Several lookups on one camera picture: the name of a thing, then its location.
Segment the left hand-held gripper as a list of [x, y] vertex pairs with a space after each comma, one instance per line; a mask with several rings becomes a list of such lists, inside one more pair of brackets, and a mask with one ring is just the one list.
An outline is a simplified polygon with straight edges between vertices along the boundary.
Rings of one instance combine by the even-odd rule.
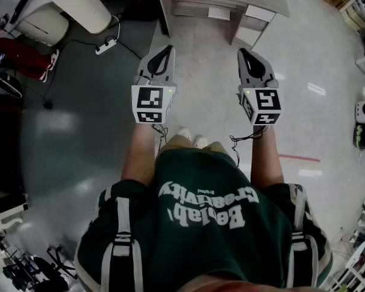
[[175, 48], [169, 44], [149, 52], [140, 62], [131, 86], [137, 123], [164, 124], [177, 94]]

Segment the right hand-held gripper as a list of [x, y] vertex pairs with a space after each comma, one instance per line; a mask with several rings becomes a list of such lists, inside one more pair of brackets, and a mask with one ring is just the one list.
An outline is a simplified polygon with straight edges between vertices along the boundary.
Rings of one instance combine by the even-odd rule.
[[245, 84], [238, 87], [240, 105], [250, 124], [274, 125], [283, 113], [283, 98], [271, 65], [258, 53], [244, 47], [239, 48], [237, 58], [240, 80]]

